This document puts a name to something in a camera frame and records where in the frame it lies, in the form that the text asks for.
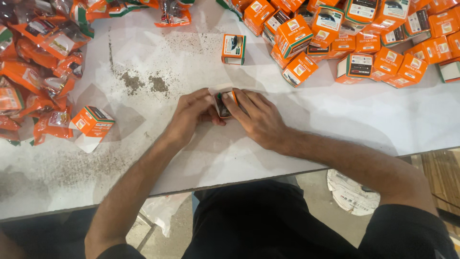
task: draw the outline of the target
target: sleeve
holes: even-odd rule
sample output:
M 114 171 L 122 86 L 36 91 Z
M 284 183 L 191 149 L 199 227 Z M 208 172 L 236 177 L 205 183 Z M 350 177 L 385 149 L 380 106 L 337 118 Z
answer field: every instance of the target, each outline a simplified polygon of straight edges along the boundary
M 97 259 L 145 259 L 145 257 L 128 244 L 118 244 L 107 248 Z
M 375 259 L 458 259 L 446 226 L 438 217 L 396 204 L 375 210 L 358 250 Z

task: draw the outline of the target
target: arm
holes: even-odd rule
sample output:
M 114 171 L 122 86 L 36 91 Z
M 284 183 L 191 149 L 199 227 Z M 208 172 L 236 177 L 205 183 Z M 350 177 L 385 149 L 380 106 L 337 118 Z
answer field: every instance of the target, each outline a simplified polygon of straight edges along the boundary
M 225 125 L 212 106 L 207 88 L 181 96 L 163 134 L 118 180 L 99 206 L 85 238 L 86 258 L 94 259 L 107 248 L 126 243 L 126 235 L 156 180 L 190 142 L 196 125 L 204 120 Z
M 263 148 L 335 168 L 379 192 L 380 205 L 408 205 L 437 215 L 428 181 L 415 167 L 368 147 L 289 128 L 263 95 L 236 88 L 234 92 L 247 114 L 226 95 L 225 105 Z

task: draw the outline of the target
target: right hand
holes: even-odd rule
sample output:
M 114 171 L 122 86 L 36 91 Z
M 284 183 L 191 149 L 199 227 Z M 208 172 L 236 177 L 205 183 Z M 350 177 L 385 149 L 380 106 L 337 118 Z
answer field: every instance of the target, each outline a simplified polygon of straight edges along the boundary
M 233 91 L 248 114 L 228 94 L 223 94 L 222 100 L 246 134 L 261 147 L 283 154 L 293 129 L 284 124 L 276 106 L 260 93 L 238 88 L 233 88 Z

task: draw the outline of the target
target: pile of boxes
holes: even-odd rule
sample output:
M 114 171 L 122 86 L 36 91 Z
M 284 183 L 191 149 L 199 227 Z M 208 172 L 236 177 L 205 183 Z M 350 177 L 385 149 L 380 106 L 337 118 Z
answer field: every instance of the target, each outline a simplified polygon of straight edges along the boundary
M 456 0 L 256 0 L 241 15 L 294 87 L 323 59 L 339 60 L 335 78 L 344 84 L 369 78 L 403 88 L 419 83 L 430 64 L 444 82 L 460 79 Z M 403 53 L 390 49 L 406 41 L 413 47 Z

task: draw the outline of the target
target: hand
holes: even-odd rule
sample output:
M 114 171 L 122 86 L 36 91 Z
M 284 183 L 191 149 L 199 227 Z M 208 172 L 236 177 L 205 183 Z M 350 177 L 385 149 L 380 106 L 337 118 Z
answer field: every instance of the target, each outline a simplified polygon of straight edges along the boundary
M 161 138 L 182 149 L 189 144 L 196 126 L 202 121 L 212 121 L 214 125 L 226 125 L 217 114 L 207 88 L 179 98 L 172 120 Z
M 223 94 L 222 100 L 233 117 L 241 123 L 246 134 L 261 147 L 284 153 L 292 129 L 284 124 L 276 106 L 260 93 L 238 88 L 233 88 L 233 91 L 248 114 L 227 94 Z

